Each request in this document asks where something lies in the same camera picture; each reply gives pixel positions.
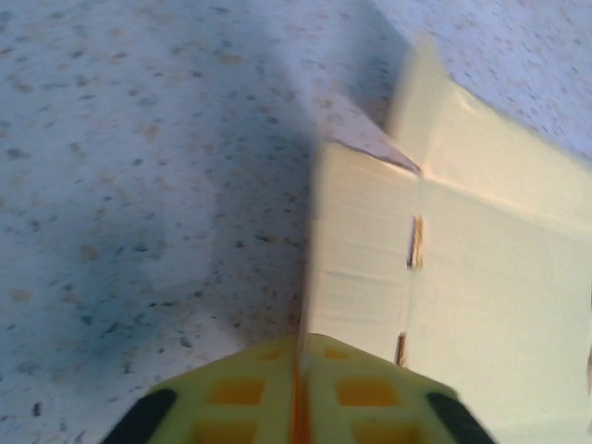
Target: cardboard flap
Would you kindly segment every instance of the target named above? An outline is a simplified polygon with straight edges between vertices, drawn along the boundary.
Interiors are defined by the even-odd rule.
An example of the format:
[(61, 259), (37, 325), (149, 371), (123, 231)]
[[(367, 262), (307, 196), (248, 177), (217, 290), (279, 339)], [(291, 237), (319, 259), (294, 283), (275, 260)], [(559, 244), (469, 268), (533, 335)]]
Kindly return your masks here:
[(420, 168), (395, 147), (387, 135), (348, 97), (334, 93), (319, 99), (317, 126), (325, 142), (337, 142), (419, 173)]
[(429, 41), (408, 65), (387, 131), (426, 179), (592, 239), (589, 166), (450, 80)]
[(337, 143), (317, 168), (306, 328), (393, 361), (418, 178)]
[(386, 133), (420, 168), (430, 149), (431, 132), (450, 87), (434, 45), (424, 38), (407, 55), (403, 79), (390, 107)]
[(592, 249), (437, 183), (423, 188), (409, 367), (458, 389), (494, 430), (562, 417), (584, 430)]

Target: black rubber edge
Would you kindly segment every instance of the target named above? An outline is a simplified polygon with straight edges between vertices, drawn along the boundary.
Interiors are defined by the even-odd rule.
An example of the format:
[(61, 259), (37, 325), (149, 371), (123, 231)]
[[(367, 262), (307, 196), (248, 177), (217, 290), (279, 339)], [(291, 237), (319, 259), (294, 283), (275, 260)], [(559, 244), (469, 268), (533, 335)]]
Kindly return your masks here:
[(163, 388), (140, 398), (102, 444), (146, 444), (175, 403), (177, 393)]
[(485, 429), (458, 400), (441, 393), (428, 393), (427, 400), (457, 444), (495, 444)]

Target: yellow plastic object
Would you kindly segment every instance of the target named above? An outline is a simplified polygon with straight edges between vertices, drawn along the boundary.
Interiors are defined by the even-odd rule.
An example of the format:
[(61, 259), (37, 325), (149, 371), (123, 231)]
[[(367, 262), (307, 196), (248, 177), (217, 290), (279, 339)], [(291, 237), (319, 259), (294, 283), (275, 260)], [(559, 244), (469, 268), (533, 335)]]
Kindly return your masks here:
[(329, 337), (304, 350), (272, 340), (165, 381), (103, 444), (493, 443), (451, 388)]
[(178, 398), (148, 443), (289, 443), (296, 357), (281, 338), (155, 386)]

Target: speckled surface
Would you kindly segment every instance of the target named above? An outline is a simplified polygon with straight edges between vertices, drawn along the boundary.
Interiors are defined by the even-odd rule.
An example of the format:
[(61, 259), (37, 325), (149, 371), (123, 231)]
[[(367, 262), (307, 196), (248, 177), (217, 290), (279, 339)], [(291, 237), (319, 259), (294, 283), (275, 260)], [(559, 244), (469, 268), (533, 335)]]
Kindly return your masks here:
[(592, 155), (592, 7), (543, 3), (4, 0), (0, 441), (97, 442), (161, 378), (295, 331), (316, 94), (379, 120), (421, 30)]

